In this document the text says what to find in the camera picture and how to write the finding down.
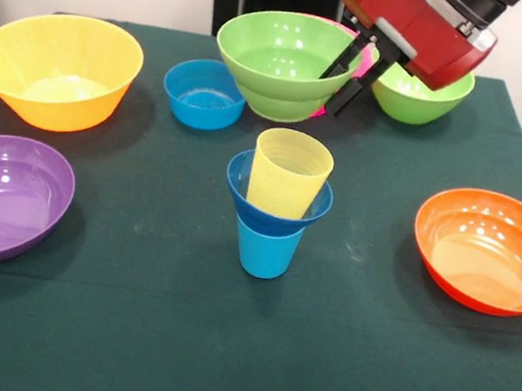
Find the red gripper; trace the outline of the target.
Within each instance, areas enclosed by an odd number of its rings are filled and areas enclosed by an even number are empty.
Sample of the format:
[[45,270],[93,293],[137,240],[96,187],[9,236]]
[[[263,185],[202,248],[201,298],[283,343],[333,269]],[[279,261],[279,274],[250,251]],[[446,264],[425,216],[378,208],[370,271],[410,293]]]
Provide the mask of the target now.
[[[345,16],[359,33],[320,79],[350,71],[360,56],[359,74],[326,102],[325,113],[337,116],[397,61],[430,89],[453,84],[476,68],[495,48],[490,30],[503,13],[505,0],[342,0]],[[374,48],[393,44],[400,53],[381,55]]]

